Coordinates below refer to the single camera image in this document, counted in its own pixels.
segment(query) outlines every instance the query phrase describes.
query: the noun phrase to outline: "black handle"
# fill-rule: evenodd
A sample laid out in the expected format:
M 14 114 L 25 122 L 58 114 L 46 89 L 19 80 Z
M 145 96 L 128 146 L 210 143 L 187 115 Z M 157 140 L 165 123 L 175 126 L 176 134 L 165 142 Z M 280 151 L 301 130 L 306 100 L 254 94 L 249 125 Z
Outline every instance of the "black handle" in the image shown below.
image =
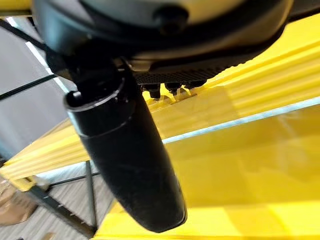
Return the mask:
M 123 78 L 111 95 L 80 106 L 77 94 L 65 98 L 68 114 L 120 204 L 156 233 L 183 224 L 187 212 L 179 183 L 134 80 Z

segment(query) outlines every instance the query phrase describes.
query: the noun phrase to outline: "black cable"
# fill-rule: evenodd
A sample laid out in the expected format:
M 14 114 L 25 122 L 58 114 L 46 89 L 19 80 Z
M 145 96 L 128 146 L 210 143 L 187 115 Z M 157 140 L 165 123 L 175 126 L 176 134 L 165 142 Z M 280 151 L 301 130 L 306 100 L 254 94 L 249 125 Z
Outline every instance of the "black cable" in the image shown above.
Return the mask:
M 97 176 L 97 175 L 100 175 L 100 172 L 92 173 L 92 176 Z M 66 180 L 57 181 L 57 182 L 51 183 L 50 187 L 54 187 L 54 186 L 57 186 L 57 185 L 60 185 L 60 184 L 66 184 L 66 183 L 78 181 L 78 180 L 81 180 L 81 179 L 85 179 L 86 177 L 87 177 L 86 175 L 85 176 L 77 176 L 77 177 L 69 178 L 69 179 L 66 179 Z
M 49 81 L 51 79 L 54 79 L 55 77 L 56 77 L 55 74 L 51 74 L 49 76 L 45 76 L 45 77 L 40 78 L 38 80 L 32 81 L 32 82 L 30 82 L 30 83 L 28 83 L 26 85 L 17 87 L 15 89 L 11 90 L 11 91 L 8 91 L 8 92 L 6 92 L 4 94 L 1 94 L 0 95 L 0 101 L 2 101 L 4 99 L 7 99 L 7 98 L 10 98 L 10 97 L 12 97 L 12 96 L 14 96 L 14 95 L 16 95 L 18 93 L 21 93 L 21 92 L 23 92 L 25 90 L 28 90 L 30 88 L 33 88 L 33 87 L 35 87 L 35 86 L 37 86 L 39 84 L 45 83 L 45 82 L 47 82 L 47 81 Z
M 41 50 L 46 49 L 46 45 L 44 43 L 39 42 L 38 40 L 36 40 L 33 37 L 26 34 L 24 31 L 21 31 L 20 29 L 11 26 L 8 22 L 6 22 L 3 19 L 0 19 L 0 27 L 6 29 L 7 31 L 16 35 L 17 37 L 22 38 L 22 39 L 26 40 L 27 42 L 32 43 L 34 46 L 36 46 L 37 48 L 39 48 Z

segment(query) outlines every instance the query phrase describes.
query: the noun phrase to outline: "yellow plastic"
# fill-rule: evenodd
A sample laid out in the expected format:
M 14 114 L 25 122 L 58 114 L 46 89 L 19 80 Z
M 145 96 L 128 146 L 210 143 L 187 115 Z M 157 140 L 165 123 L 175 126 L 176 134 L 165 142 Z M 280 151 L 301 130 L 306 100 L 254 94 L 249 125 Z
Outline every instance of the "yellow plastic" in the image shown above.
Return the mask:
M 152 233 L 116 204 L 94 239 L 320 239 L 319 122 L 316 105 L 166 144 L 186 223 Z
M 31 8 L 31 0 L 0 0 L 0 12 L 26 11 Z

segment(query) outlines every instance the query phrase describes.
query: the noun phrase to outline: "black knob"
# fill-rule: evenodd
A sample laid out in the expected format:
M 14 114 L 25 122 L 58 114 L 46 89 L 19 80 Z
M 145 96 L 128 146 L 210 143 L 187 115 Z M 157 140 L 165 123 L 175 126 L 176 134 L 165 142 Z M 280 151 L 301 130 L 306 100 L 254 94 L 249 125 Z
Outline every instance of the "black knob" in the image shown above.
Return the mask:
M 166 6 L 154 14 L 154 20 L 162 35 L 176 35 L 187 26 L 189 14 L 179 6 Z

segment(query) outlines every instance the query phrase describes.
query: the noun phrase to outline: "metal leg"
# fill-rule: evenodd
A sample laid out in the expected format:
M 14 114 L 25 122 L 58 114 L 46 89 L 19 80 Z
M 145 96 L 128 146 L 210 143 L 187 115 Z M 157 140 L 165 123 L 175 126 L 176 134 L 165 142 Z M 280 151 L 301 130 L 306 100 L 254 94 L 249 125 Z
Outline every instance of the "metal leg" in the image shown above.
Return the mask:
M 94 227 L 88 225 L 84 220 L 77 217 L 60 202 L 56 201 L 47 193 L 45 193 L 40 187 L 33 186 L 28 193 L 34 197 L 40 205 L 51 211 L 58 218 L 62 219 L 65 223 L 76 229 L 79 233 L 83 234 L 89 239 L 95 235 L 96 229 Z
M 97 230 L 98 223 L 97 223 L 97 211 L 96 211 L 96 198 L 95 198 L 94 181 L 92 177 L 90 161 L 85 162 L 85 169 L 86 169 L 86 183 L 87 183 L 87 190 L 88 190 L 89 207 L 91 209 L 90 211 L 91 224 L 92 224 L 92 227 L 95 230 Z

